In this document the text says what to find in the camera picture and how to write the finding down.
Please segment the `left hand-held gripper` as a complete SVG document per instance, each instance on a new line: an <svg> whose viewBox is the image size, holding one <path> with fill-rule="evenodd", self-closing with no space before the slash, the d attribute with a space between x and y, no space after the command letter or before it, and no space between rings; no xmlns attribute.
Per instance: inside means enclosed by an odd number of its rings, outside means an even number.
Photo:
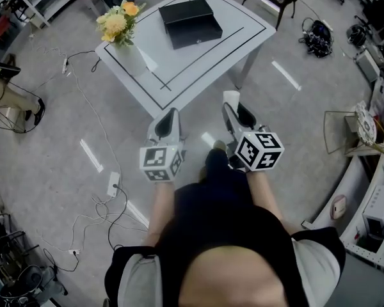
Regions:
<svg viewBox="0 0 384 307"><path fill-rule="evenodd" d="M148 127L145 144L140 148L139 168L153 183L173 182L185 161L179 111L170 108L158 115Z"/></svg>

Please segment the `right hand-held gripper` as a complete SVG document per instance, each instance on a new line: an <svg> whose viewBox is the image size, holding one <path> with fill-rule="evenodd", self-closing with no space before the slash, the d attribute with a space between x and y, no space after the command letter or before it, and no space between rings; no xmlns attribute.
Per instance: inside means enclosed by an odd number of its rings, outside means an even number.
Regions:
<svg viewBox="0 0 384 307"><path fill-rule="evenodd" d="M233 138L239 138L232 149L229 163L232 168L246 171L268 171L273 169L282 154L284 146L275 132L260 130L255 114L243 103L239 103L237 113L224 102L222 107L225 126ZM243 127L251 131L243 132Z"/></svg>

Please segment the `white towel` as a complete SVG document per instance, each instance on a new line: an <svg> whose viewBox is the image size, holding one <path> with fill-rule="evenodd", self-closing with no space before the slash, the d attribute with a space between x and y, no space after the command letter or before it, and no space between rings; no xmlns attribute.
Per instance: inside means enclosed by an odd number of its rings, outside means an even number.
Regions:
<svg viewBox="0 0 384 307"><path fill-rule="evenodd" d="M239 107L240 93L234 90L223 92L223 103L228 104L232 110L237 113Z"/></svg>

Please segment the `person's left forearm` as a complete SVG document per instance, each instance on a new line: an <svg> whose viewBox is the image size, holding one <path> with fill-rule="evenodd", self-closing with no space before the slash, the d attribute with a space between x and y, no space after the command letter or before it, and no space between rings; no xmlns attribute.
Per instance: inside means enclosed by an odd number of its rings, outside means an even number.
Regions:
<svg viewBox="0 0 384 307"><path fill-rule="evenodd" d="M160 182L155 186L154 204L145 239L145 245L153 247L157 244L165 226L174 214L175 185L173 182Z"/></svg>

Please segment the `person's right forearm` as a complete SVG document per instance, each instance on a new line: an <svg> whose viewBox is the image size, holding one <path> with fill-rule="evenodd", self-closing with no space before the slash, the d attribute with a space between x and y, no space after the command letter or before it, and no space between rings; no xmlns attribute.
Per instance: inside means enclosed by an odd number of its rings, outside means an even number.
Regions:
<svg viewBox="0 0 384 307"><path fill-rule="evenodd" d="M246 174L253 203L271 212L279 221L283 215L273 194L266 172L250 171Z"/></svg>

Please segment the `white table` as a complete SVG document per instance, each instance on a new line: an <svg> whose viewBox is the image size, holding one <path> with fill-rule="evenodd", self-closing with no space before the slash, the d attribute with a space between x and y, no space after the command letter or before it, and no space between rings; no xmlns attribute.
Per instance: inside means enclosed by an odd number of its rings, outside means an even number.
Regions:
<svg viewBox="0 0 384 307"><path fill-rule="evenodd" d="M153 118L172 107L181 110L241 59L246 63L235 86L241 88L261 45L276 30L234 0L206 0L223 30L221 38L175 50L166 34L159 8L190 0L164 0L145 10L135 27L132 75L107 42L95 52Z"/></svg>

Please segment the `person's dark trousers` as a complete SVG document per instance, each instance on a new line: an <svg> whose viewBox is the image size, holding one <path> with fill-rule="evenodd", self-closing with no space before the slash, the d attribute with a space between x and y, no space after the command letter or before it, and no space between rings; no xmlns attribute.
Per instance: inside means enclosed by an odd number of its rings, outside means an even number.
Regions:
<svg viewBox="0 0 384 307"><path fill-rule="evenodd" d="M213 148L205 160L205 176L175 192L175 213L185 214L206 205L253 205L246 173L228 166L224 150Z"/></svg>

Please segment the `large white power strip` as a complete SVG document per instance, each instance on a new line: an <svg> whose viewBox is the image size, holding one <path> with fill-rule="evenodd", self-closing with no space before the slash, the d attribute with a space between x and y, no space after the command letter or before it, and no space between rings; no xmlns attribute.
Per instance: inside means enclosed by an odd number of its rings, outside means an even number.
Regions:
<svg viewBox="0 0 384 307"><path fill-rule="evenodd" d="M120 183L120 174L112 171L109 177L109 183L107 188L107 195L115 198L118 192L118 186Z"/></svg>

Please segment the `white vase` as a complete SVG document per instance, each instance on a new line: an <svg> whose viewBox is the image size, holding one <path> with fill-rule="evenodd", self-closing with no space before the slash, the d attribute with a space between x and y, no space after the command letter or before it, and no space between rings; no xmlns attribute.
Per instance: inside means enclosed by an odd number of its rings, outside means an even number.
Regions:
<svg viewBox="0 0 384 307"><path fill-rule="evenodd" d="M147 71L147 65L137 46L115 44L113 47L117 60L130 75L137 77Z"/></svg>

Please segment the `yellow artificial flowers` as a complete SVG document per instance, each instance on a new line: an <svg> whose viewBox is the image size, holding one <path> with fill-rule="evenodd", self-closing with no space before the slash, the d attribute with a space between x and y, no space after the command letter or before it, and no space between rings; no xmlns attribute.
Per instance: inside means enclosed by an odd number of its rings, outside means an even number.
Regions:
<svg viewBox="0 0 384 307"><path fill-rule="evenodd" d="M104 15L99 16L96 23L97 30L102 35L101 40L119 47L134 45L132 40L136 19L145 5L122 0L119 5L114 5Z"/></svg>

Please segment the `pink round appliance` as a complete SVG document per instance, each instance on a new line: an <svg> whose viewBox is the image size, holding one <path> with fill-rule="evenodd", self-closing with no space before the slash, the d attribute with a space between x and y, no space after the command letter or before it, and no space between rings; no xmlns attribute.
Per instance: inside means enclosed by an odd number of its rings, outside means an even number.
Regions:
<svg viewBox="0 0 384 307"><path fill-rule="evenodd" d="M343 194L337 195L330 207L330 217L332 220L340 219L347 209L347 197Z"/></svg>

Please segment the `white equipment case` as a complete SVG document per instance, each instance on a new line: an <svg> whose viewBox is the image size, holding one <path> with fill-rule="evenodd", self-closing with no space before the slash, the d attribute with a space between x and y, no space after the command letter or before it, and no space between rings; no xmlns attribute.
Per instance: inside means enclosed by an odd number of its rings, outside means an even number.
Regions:
<svg viewBox="0 0 384 307"><path fill-rule="evenodd" d="M355 63L369 83L375 82L380 76L380 68L367 50L363 50L356 55Z"/></svg>

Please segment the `person's black grey shirt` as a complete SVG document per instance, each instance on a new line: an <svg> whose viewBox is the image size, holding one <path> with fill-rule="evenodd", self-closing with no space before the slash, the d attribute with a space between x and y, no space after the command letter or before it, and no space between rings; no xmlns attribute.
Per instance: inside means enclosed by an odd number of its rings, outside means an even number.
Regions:
<svg viewBox="0 0 384 307"><path fill-rule="evenodd" d="M156 246L118 248L105 276L111 307L119 307L124 294L135 307L177 307L184 276L204 251L221 246L250 249L273 268L281 281L289 307L324 307L344 269L346 253L334 228L303 230L289 235L281 226L251 237L237 228L217 225L199 234L172 223Z"/></svg>

